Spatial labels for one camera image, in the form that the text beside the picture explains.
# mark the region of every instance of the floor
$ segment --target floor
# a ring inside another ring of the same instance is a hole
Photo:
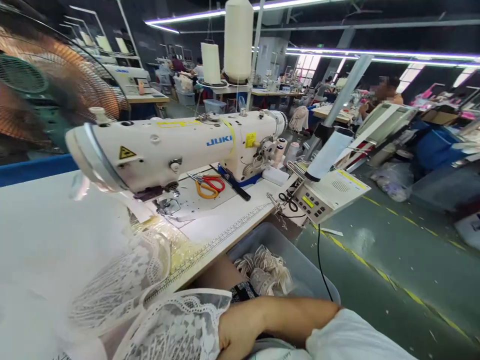
[[[171,118],[195,107],[171,102]],[[290,132],[289,142],[302,140]],[[343,233],[319,238],[322,269],[342,305],[356,311],[418,359],[478,359],[480,254],[459,239],[447,216],[390,199],[369,179],[360,198],[321,224]],[[318,265],[318,231],[307,226],[292,242]]]

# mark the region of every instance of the control box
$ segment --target control box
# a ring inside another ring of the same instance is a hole
[[[370,186],[343,170],[328,172],[319,182],[306,180],[293,193],[292,201],[312,223],[320,224],[353,203]]]

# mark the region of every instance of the scissors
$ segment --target scissors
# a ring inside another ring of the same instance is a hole
[[[190,173],[186,173],[189,177],[195,180],[196,192],[203,199],[215,199],[219,193],[225,189],[225,183],[220,179],[221,175],[204,175],[204,176],[194,176]],[[220,187],[216,187],[212,182],[217,182],[220,184]],[[202,189],[208,190],[211,192],[211,195],[204,194]]]

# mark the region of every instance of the juki logo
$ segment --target juki logo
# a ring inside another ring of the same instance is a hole
[[[216,144],[221,144],[221,143],[225,143],[227,141],[232,141],[232,135],[230,136],[222,136],[222,137],[218,137],[218,138],[214,138],[214,139],[211,139],[210,142],[207,142],[206,145],[207,146],[212,146],[212,145],[216,145]]]

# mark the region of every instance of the electric fan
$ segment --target electric fan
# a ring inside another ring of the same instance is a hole
[[[0,134],[61,154],[69,129],[95,122],[89,108],[104,108],[114,121],[129,111],[108,71],[76,49],[61,33],[0,4]]]

